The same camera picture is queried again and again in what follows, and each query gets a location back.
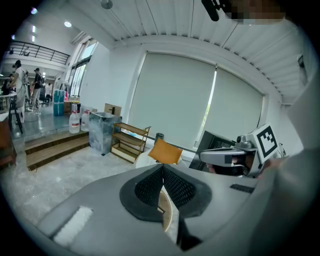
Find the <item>balcony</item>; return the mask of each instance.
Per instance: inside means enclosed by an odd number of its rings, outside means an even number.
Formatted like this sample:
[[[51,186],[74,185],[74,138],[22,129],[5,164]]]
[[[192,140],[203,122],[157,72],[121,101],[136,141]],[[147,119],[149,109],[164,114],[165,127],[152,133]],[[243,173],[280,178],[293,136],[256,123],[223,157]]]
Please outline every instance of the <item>balcony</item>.
[[[16,56],[17,58],[19,58],[19,56],[34,57],[51,62],[56,62],[62,65],[67,64],[68,58],[70,57],[70,55],[57,50],[53,50],[33,43],[15,40],[12,41],[12,43],[9,45],[8,50],[5,52],[5,55]]]

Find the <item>roller blind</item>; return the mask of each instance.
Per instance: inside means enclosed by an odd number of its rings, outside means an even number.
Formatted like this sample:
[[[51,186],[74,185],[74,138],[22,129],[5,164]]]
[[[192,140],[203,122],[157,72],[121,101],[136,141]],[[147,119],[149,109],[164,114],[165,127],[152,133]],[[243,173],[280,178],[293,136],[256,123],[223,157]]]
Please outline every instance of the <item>roller blind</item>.
[[[203,132],[212,132],[235,141],[239,135],[257,128],[262,101],[263,95],[256,89],[218,68]]]
[[[151,126],[149,136],[192,149],[213,84],[215,67],[191,58],[148,53],[134,93],[128,123]]]

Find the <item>cardboard box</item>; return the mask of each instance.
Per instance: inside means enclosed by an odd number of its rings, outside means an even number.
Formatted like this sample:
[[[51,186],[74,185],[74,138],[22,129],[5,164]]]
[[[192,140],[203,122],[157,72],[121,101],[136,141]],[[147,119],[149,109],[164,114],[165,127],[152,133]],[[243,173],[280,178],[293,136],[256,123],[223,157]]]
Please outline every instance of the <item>cardboard box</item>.
[[[116,117],[120,117],[120,115],[121,115],[121,107],[120,106],[111,105],[108,103],[104,104],[104,112],[106,112],[106,113],[112,114],[113,108],[114,108],[114,115]]]

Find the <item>white ceiling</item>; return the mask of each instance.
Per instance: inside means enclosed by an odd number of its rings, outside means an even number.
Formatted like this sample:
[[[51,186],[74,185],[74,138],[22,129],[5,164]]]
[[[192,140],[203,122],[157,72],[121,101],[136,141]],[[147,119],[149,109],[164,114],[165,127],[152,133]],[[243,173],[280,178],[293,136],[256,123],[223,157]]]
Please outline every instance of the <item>white ceiling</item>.
[[[289,21],[269,25],[239,24],[219,11],[214,22],[201,0],[113,0],[110,10],[99,0],[69,0],[114,42],[150,35],[198,39],[224,48],[259,70],[282,98],[300,93],[297,57],[301,52],[297,28]]]

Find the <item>plastic bottle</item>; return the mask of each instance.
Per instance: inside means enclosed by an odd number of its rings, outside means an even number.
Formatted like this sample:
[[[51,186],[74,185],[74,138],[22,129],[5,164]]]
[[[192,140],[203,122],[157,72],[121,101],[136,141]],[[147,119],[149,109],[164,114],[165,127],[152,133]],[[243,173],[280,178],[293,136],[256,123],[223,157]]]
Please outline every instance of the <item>plastic bottle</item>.
[[[80,132],[80,118],[77,111],[72,111],[69,118],[69,132],[71,134],[77,134]]]
[[[89,111],[86,110],[82,114],[81,117],[81,131],[88,132],[89,131]]]

